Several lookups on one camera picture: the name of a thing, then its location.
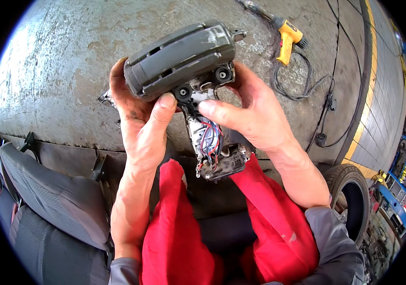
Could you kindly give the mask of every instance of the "forearm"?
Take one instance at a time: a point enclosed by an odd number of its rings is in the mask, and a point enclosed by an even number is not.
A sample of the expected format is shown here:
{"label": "forearm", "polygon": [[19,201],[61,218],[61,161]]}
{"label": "forearm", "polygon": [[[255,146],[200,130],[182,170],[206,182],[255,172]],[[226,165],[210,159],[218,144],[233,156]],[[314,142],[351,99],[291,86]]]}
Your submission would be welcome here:
{"label": "forearm", "polygon": [[330,193],[326,181],[295,138],[268,156],[293,202],[305,209],[329,207]]}
{"label": "forearm", "polygon": [[115,259],[141,260],[140,249],[149,223],[149,195],[155,170],[136,169],[128,162],[111,213]]}

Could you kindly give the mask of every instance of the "tiled floor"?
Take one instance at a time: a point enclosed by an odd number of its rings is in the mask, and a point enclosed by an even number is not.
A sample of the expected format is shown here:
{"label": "tiled floor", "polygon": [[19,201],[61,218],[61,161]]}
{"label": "tiled floor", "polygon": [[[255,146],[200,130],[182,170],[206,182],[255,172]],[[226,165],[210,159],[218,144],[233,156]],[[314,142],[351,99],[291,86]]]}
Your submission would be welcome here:
{"label": "tiled floor", "polygon": [[342,163],[358,166],[366,178],[389,169],[402,134],[406,97],[399,47],[390,20],[369,0],[372,69],[363,115]]}

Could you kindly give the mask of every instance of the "power tool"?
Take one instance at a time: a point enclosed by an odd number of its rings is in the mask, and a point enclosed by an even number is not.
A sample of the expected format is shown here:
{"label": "power tool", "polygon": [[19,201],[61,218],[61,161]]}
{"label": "power tool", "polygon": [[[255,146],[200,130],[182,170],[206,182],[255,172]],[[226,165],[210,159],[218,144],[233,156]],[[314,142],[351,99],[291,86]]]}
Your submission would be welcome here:
{"label": "power tool", "polygon": [[[150,43],[124,65],[126,84],[133,96],[152,102],[172,92],[184,113],[187,132],[195,152],[196,176],[217,180],[244,170],[250,149],[241,144],[223,144],[219,125],[203,117],[198,103],[218,100],[217,89],[234,82],[235,42],[246,32],[228,29],[211,19],[183,27]],[[116,108],[110,92],[98,99]]]}
{"label": "power tool", "polygon": [[291,48],[293,43],[302,49],[308,47],[309,42],[305,37],[303,37],[303,33],[293,26],[288,20],[269,13],[263,7],[253,3],[252,1],[238,0],[238,2],[254,13],[261,15],[263,18],[269,21],[269,24],[271,24],[274,29],[279,31],[281,36],[280,55],[276,59],[283,65],[288,65],[290,62]]}

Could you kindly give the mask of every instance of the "power cord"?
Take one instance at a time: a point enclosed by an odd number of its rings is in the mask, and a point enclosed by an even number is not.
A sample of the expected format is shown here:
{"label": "power cord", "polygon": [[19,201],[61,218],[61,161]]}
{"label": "power cord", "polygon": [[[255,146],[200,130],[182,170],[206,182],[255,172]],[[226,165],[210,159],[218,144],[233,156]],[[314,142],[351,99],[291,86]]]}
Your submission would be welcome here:
{"label": "power cord", "polygon": [[276,91],[277,91],[279,94],[282,94],[282,95],[286,96],[287,98],[289,98],[290,100],[293,100],[293,101],[301,101],[301,100],[303,100],[303,99],[309,98],[310,95],[312,95],[312,93],[314,92],[314,90],[315,90],[315,89],[323,82],[323,80],[324,80],[325,78],[327,78],[327,77],[331,77],[331,86],[333,86],[333,88],[334,88],[334,85],[333,85],[333,83],[334,83],[334,78],[333,78],[331,75],[326,74],[325,76],[321,77],[320,80],[319,80],[317,83],[315,83],[315,85],[309,90],[309,87],[310,87],[310,79],[312,78],[312,74],[314,73],[314,69],[312,68],[312,66],[311,66],[311,64],[310,64],[310,62],[309,62],[309,60],[308,60],[308,58],[307,58],[304,54],[301,54],[301,53],[299,53],[299,52],[297,52],[297,51],[292,51],[292,53],[299,54],[299,55],[302,57],[302,59],[303,59],[303,60],[306,62],[306,64],[307,64],[308,72],[307,72],[306,86],[305,86],[304,91],[303,91],[303,93],[302,93],[301,95],[294,95],[294,94],[288,93],[288,92],[285,90],[285,88],[282,86],[282,84],[279,82],[278,76],[279,76],[280,66],[282,66],[282,64],[281,64],[281,63],[278,63],[278,65],[277,65],[277,67],[276,67],[276,69],[275,69],[275,71],[274,71],[274,78],[275,78],[274,88],[276,89]]}
{"label": "power cord", "polygon": [[[351,126],[353,125],[353,122],[354,122],[354,120],[355,120],[356,113],[358,112],[359,104],[360,104],[360,102],[361,102],[361,86],[362,86],[361,65],[359,64],[359,57],[358,57],[358,53],[356,52],[356,48],[355,48],[355,46],[354,46],[352,40],[350,39],[349,35],[347,34],[347,31],[345,30],[345,28],[344,28],[344,26],[342,25],[341,21],[339,21],[339,18],[338,18],[338,16],[336,15],[336,13],[334,12],[333,7],[331,6],[330,2],[329,2],[328,0],[326,0],[326,2],[328,3],[328,6],[330,7],[331,12],[333,12],[334,17],[336,18],[336,20],[337,20],[339,26],[342,28],[342,31],[343,31],[343,32],[345,33],[345,35],[347,36],[347,38],[348,38],[348,40],[349,40],[349,42],[350,42],[350,44],[351,44],[351,47],[353,48],[353,50],[354,50],[354,52],[355,52],[355,55],[356,55],[356,63],[358,63],[359,81],[360,81],[360,83],[359,83],[358,100],[357,100],[357,102],[356,102],[355,111],[353,112],[353,116],[351,117],[350,124],[348,125],[347,129],[344,131],[344,133],[342,134],[342,136],[340,136],[340,138],[337,139],[334,143],[329,144],[329,145],[325,145],[327,136],[326,136],[326,134],[323,133],[323,127],[325,126],[326,114],[327,114],[327,112],[328,112],[328,109],[331,108],[332,103],[333,103],[334,100],[333,100],[333,97],[332,97],[332,96],[333,96],[332,92],[329,92],[328,95],[326,96],[325,107],[324,107],[324,109],[323,109],[323,112],[324,112],[323,114],[324,114],[324,116],[323,116],[323,121],[322,121],[322,128],[321,128],[320,133],[317,133],[317,132],[318,132],[318,129],[319,129],[319,126],[320,126],[320,123],[318,123],[318,124],[317,124],[317,128],[316,128],[315,131],[314,131],[314,136],[313,136],[313,140],[315,139],[315,144],[318,145],[319,147],[322,147],[322,148],[330,148],[331,146],[336,145],[337,143],[339,143],[339,142],[345,137],[345,135],[346,135],[346,134],[348,133],[348,131],[350,130],[350,128],[351,128]],[[311,145],[312,145],[312,141],[311,141],[311,143],[309,144],[309,146],[307,147],[306,152],[309,151]]]}

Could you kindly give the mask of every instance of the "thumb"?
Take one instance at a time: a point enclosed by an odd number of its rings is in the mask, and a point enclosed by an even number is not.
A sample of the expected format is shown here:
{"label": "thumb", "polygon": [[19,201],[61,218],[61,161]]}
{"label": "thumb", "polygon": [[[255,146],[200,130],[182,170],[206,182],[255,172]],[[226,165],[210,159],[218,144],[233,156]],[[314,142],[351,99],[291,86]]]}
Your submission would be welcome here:
{"label": "thumb", "polygon": [[204,100],[198,104],[201,115],[227,128],[242,132],[248,120],[248,110],[219,100]]}
{"label": "thumb", "polygon": [[164,133],[166,127],[172,120],[176,105],[177,100],[172,93],[165,93],[160,96],[157,102],[155,102],[154,108],[152,109],[145,127],[154,133]]}

